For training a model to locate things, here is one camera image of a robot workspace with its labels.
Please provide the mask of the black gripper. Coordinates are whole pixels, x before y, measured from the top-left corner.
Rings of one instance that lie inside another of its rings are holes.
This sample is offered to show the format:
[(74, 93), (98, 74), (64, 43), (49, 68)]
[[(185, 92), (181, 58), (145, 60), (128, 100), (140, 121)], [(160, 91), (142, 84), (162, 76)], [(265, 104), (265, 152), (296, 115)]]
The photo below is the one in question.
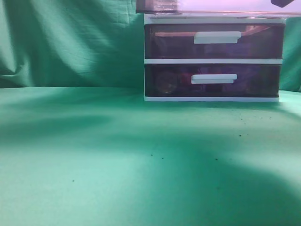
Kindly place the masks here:
[(286, 7), (292, 0), (271, 0), (271, 3), (277, 7)]

